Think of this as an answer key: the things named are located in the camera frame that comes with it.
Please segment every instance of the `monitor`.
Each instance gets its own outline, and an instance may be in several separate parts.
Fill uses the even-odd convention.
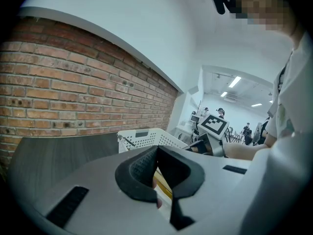
[[[200,121],[200,117],[197,115],[192,114],[190,117],[190,121],[198,123]]]
[[[198,130],[200,134],[208,133],[216,139],[222,140],[228,126],[229,122],[225,119],[209,114],[198,124]]]

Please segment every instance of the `brick wall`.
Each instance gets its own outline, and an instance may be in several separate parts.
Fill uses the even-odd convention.
[[[46,19],[21,19],[2,44],[0,61],[3,167],[22,137],[165,129],[177,96],[119,47]]]

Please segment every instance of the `fluorescent light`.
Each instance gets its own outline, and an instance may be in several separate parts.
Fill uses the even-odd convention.
[[[256,107],[256,106],[260,106],[262,104],[254,104],[254,105],[251,105],[251,107]]]
[[[228,92],[223,92],[223,94],[221,95],[221,97],[226,96],[227,93],[228,93]]]
[[[241,77],[237,76],[234,81],[229,85],[230,88],[233,88],[241,79]]]

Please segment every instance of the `white plastic basket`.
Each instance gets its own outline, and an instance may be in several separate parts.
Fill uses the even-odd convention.
[[[168,145],[179,149],[187,146],[159,128],[119,131],[117,137],[118,153],[152,145]]]

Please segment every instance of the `ceiling light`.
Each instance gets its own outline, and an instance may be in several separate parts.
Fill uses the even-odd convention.
[[[241,79],[241,77],[237,76],[234,81],[229,85],[230,88],[233,88]]]

